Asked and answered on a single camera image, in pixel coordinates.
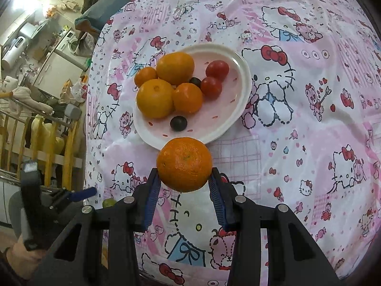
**white plate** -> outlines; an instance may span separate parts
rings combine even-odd
[[[229,64],[229,74],[222,83],[222,93],[215,101],[204,99],[202,108],[195,114],[184,115],[174,112],[160,120],[148,119],[142,115],[136,102],[134,124],[144,142],[161,150],[173,138],[191,137],[204,144],[223,135],[242,115],[251,91],[251,75],[247,62],[228,47],[218,44],[198,44],[182,50],[195,60],[194,77],[206,77],[205,69],[214,60],[224,60]],[[181,115],[186,117],[188,126],[184,131],[174,132],[171,119]]]

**blue cushion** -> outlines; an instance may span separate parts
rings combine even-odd
[[[130,0],[99,0],[75,20],[75,28],[90,34],[99,34],[106,22]]]

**pink tablecloth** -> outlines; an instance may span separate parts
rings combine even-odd
[[[242,117],[208,145],[241,194],[288,204],[339,277],[380,226],[380,41],[355,0],[132,0],[103,28],[87,99],[86,186],[102,207],[133,192],[157,151],[133,124],[135,73],[166,53],[215,42],[249,63]],[[171,285],[224,285],[234,233],[217,223],[208,186],[163,186],[153,225],[136,234],[141,270]],[[267,283],[263,233],[261,283]]]

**washing machine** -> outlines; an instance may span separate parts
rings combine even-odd
[[[70,61],[82,70],[86,71],[88,68],[88,58],[80,57],[75,54],[75,49],[77,48],[77,45],[78,39],[75,36],[74,31],[70,30],[66,33],[66,35],[62,38],[61,42],[57,45],[55,53],[60,55],[62,58]]]

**tangerine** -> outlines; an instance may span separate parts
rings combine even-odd
[[[173,52],[160,58],[156,65],[159,78],[178,86],[188,82],[193,75],[194,60],[184,52]]]
[[[145,82],[136,95],[136,105],[148,118],[164,118],[172,113],[174,89],[159,78]]]
[[[202,107],[201,89],[191,83],[179,85],[173,92],[173,104],[177,111],[192,114]]]
[[[143,85],[148,80],[153,80],[157,78],[156,70],[150,66],[146,66],[145,68],[142,68],[141,70],[136,73],[134,77],[135,85],[140,88],[141,85]]]
[[[181,193],[200,189],[208,181],[213,159],[208,148],[193,138],[174,138],[156,159],[161,181]]]

